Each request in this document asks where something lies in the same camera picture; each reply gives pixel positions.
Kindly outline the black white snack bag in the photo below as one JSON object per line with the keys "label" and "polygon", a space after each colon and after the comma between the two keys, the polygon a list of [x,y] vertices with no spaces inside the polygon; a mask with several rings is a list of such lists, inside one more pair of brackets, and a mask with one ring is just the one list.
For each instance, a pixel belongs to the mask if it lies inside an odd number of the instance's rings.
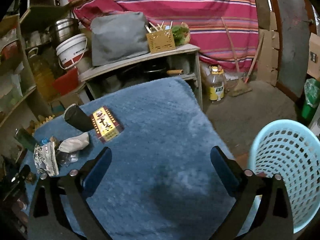
{"label": "black white snack bag", "polygon": [[35,145],[33,158],[39,174],[46,173],[50,177],[59,175],[54,141],[50,141],[42,146]]}

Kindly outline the low wooden shelf table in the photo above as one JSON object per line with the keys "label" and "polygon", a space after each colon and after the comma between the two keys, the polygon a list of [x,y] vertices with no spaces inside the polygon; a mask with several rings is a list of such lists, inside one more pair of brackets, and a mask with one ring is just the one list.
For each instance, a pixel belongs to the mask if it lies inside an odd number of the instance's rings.
{"label": "low wooden shelf table", "polygon": [[94,99],[140,83],[179,77],[191,86],[196,100],[203,107],[199,52],[199,47],[186,44],[170,51],[93,67],[79,77]]}

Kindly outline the clear blister pack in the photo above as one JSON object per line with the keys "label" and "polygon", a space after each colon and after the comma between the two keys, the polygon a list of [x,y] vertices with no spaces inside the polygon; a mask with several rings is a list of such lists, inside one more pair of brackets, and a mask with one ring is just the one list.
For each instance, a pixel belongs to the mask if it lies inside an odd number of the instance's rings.
{"label": "clear blister pack", "polygon": [[66,153],[58,151],[56,154],[56,161],[59,167],[69,166],[71,163],[77,162],[79,152]]}

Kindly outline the steel pot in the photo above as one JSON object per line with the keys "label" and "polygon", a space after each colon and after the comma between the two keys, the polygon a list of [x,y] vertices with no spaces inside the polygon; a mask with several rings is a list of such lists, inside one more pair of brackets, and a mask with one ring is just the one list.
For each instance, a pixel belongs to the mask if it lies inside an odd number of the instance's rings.
{"label": "steel pot", "polygon": [[79,20],[75,18],[63,18],[53,25],[53,40],[56,44],[61,44],[78,34]]}

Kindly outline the corner wooden shelf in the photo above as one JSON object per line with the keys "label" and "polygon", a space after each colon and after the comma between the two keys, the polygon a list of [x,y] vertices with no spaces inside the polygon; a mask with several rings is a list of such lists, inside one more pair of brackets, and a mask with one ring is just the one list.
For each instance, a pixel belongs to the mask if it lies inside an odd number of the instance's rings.
{"label": "corner wooden shelf", "polygon": [[18,15],[1,20],[1,130],[52,114],[31,71]]}

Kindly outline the green vegetables bunch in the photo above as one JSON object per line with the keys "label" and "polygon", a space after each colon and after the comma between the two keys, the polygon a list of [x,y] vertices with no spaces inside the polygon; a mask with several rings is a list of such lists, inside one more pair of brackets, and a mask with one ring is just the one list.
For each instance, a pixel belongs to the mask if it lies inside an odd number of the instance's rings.
{"label": "green vegetables bunch", "polygon": [[180,25],[174,25],[172,27],[172,34],[176,46],[182,46],[190,42],[189,26],[184,22]]}

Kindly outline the striped red curtain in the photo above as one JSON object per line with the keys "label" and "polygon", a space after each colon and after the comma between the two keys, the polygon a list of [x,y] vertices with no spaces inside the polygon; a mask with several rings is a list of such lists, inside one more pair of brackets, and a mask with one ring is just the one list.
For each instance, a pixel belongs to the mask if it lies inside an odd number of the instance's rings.
{"label": "striped red curtain", "polygon": [[191,44],[200,60],[224,69],[249,70],[258,46],[255,0],[69,0],[74,13],[89,27],[98,16],[142,12],[154,25],[189,26]]}

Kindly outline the white plastic bucket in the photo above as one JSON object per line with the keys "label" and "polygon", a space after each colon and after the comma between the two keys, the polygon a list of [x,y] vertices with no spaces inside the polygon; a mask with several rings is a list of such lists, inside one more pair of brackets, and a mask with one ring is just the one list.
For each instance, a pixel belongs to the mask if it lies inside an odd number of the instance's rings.
{"label": "white plastic bucket", "polygon": [[59,58],[59,66],[64,70],[75,67],[88,51],[87,42],[85,34],[78,34],[58,45],[56,54]]}

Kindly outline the black cup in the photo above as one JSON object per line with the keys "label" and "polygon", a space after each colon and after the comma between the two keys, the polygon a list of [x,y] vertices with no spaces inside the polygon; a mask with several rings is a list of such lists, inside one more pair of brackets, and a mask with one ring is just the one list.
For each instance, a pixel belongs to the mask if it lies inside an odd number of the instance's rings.
{"label": "black cup", "polygon": [[76,104],[66,108],[63,118],[69,125],[82,132],[88,132],[94,128],[91,118]]}

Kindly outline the white crumpled cloth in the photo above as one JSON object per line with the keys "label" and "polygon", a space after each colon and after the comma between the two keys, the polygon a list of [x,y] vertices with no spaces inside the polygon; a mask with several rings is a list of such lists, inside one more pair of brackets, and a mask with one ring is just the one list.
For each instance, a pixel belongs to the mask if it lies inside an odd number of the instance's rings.
{"label": "white crumpled cloth", "polygon": [[79,136],[71,137],[63,142],[58,147],[58,150],[65,153],[73,153],[79,150],[83,150],[89,145],[88,132],[82,133]]}

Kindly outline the clear oil bottle on floor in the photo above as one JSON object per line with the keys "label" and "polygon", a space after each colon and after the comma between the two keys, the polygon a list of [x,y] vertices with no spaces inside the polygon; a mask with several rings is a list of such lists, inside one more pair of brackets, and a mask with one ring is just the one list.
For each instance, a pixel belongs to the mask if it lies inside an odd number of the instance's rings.
{"label": "clear oil bottle on floor", "polygon": [[210,101],[220,101],[225,96],[226,78],[224,70],[219,66],[209,66],[208,75],[209,99]]}

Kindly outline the green glass bottle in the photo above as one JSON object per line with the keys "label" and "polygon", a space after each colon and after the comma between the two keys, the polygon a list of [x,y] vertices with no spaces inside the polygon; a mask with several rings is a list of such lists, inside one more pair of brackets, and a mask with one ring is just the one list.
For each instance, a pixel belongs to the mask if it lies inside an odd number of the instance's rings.
{"label": "green glass bottle", "polygon": [[35,146],[38,142],[30,135],[24,128],[17,128],[15,131],[15,139],[31,153],[34,152]]}

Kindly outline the crumpled brown paper ball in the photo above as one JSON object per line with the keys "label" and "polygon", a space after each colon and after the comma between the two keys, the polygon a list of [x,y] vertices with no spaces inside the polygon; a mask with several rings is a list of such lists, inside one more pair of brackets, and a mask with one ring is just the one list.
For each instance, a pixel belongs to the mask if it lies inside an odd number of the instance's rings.
{"label": "crumpled brown paper ball", "polygon": [[59,148],[61,141],[59,141],[56,137],[52,136],[50,137],[50,142],[53,142],[55,145],[55,148]]}

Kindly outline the cardboard box right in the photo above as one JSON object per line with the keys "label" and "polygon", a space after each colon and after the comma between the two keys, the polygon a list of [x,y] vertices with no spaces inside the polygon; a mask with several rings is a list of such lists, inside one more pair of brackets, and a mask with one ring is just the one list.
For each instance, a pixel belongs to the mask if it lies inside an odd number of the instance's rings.
{"label": "cardboard box right", "polygon": [[307,73],[320,80],[320,37],[311,33],[309,40],[309,58]]}

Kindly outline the yellow chopstick holder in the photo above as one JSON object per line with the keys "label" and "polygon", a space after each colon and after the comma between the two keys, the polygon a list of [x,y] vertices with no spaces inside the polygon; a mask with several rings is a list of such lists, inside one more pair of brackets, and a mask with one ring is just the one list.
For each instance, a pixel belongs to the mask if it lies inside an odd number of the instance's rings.
{"label": "yellow chopstick holder", "polygon": [[164,22],[157,25],[149,22],[148,25],[145,25],[145,28],[150,53],[155,54],[176,49],[173,33],[169,25],[165,25]]}

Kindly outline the green plastic bag bin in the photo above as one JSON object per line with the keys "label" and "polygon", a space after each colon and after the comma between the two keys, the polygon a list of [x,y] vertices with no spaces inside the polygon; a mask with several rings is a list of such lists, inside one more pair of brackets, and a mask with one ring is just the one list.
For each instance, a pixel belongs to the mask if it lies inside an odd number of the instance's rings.
{"label": "green plastic bag bin", "polygon": [[304,84],[305,102],[301,116],[307,121],[311,121],[317,107],[319,106],[319,81],[316,79],[307,79]]}

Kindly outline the light blue plastic basket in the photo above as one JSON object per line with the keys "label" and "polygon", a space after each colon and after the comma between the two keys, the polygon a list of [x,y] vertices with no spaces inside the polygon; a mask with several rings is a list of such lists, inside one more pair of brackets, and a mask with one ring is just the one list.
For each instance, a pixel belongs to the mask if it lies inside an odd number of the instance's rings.
{"label": "light blue plastic basket", "polygon": [[303,124],[281,119],[260,130],[249,150],[248,169],[282,176],[293,231],[304,229],[319,210],[319,139]]}

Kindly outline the yellow patterned card box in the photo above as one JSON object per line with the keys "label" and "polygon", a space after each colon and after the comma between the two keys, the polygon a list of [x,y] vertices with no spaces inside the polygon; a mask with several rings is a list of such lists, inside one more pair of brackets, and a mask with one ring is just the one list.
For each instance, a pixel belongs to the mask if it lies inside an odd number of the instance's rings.
{"label": "yellow patterned card box", "polygon": [[103,143],[109,142],[124,130],[123,125],[106,106],[97,109],[90,117],[96,135]]}

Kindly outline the blue fuzzy table cloth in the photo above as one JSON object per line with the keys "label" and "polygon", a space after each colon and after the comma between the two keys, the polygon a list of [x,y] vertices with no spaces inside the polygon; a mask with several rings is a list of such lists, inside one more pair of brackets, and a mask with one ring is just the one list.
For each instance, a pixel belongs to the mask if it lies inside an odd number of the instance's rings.
{"label": "blue fuzzy table cloth", "polygon": [[[106,143],[90,130],[77,162],[26,188],[30,239],[237,239],[249,230],[254,214],[236,213],[210,160],[214,146],[233,156],[184,80],[141,83],[81,109],[103,106],[124,130]],[[104,147],[111,164],[84,199],[81,168]]]}

